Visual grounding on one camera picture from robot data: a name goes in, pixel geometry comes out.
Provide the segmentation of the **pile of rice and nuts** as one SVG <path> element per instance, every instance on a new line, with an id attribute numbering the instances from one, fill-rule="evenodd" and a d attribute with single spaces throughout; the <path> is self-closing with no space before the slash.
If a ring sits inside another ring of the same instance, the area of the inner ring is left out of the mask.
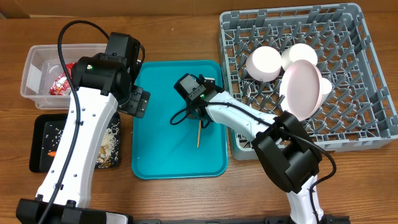
<path id="1" fill-rule="evenodd" d="M 65 121 L 46 122 L 39 164 L 41 172 L 49 171 L 54 157 L 49 156 L 47 153 L 57 151 L 64 126 Z M 101 142 L 95 163 L 96 169 L 112 168 L 119 164 L 120 127 L 120 119 L 112 118 Z"/>

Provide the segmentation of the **wooden chopstick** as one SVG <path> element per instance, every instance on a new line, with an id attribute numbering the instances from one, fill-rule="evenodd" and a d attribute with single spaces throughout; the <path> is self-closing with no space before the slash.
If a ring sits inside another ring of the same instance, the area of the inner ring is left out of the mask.
<path id="1" fill-rule="evenodd" d="M 202 121 L 199 121 L 199 124 L 198 124 L 198 135 L 197 135 L 197 148 L 199 148 L 199 147 L 200 147 L 200 139 L 201 139 L 201 124 L 202 124 Z"/>

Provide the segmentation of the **red snack wrapper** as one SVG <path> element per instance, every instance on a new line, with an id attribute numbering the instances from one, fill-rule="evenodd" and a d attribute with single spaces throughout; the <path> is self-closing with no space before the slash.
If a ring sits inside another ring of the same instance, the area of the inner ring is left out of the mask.
<path id="1" fill-rule="evenodd" d="M 50 87 L 50 95 L 69 95 L 71 92 L 70 84 L 66 78 L 65 72 L 60 74 Z"/>

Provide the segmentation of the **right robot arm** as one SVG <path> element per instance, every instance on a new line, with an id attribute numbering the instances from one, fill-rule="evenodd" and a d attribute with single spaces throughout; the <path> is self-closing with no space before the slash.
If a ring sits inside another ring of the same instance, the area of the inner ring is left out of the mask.
<path id="1" fill-rule="evenodd" d="M 251 142 L 268 178 L 286 192 L 294 223 L 323 223 L 314 186 L 322 156 L 294 115 L 263 113 L 226 91 L 191 93 L 184 99 L 195 116 L 223 124 Z"/>

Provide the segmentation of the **white plastic cup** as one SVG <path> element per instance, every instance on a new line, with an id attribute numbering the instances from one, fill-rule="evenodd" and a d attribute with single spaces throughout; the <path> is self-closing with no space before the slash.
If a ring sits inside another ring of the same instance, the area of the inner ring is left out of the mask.
<path id="1" fill-rule="evenodd" d="M 329 79 L 327 78 L 322 78 L 322 86 L 323 86 L 323 91 L 322 91 L 322 101 L 321 104 L 324 104 L 326 101 L 328 95 L 331 93 L 333 86 Z"/>

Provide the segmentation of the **large white plate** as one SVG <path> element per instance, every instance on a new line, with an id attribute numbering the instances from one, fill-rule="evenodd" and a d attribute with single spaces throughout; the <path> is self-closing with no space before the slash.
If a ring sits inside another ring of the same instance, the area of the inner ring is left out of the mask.
<path id="1" fill-rule="evenodd" d="M 322 76 L 307 60 L 294 62 L 283 74 L 279 88 L 282 111 L 293 114 L 299 121 L 311 117 L 322 102 Z"/>

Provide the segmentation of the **small bowl with nuts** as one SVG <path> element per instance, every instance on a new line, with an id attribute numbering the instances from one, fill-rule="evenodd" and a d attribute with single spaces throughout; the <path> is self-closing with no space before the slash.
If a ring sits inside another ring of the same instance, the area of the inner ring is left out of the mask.
<path id="1" fill-rule="evenodd" d="M 257 48 L 246 60 L 246 70 L 254 79 L 262 82 L 275 80 L 282 67 L 280 53 L 268 46 Z"/>

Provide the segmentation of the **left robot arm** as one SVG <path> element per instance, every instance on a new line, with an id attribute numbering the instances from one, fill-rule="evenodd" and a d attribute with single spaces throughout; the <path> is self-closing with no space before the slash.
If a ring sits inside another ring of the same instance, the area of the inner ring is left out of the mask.
<path id="1" fill-rule="evenodd" d="M 131 223 L 132 217 L 90 208 L 101 142 L 117 110 L 142 118 L 149 93 L 134 86 L 142 60 L 98 54 L 66 72 L 72 95 L 65 128 L 35 199 L 19 200 L 21 223 Z"/>

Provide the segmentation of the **orange carrot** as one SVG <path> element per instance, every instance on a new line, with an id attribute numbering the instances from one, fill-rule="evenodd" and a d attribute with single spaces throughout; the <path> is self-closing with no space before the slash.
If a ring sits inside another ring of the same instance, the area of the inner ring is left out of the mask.
<path id="1" fill-rule="evenodd" d="M 56 156 L 56 151 L 50 151 L 50 152 L 48 152 L 47 154 L 49 155 L 49 156 L 51 156 L 51 157 L 55 157 Z"/>

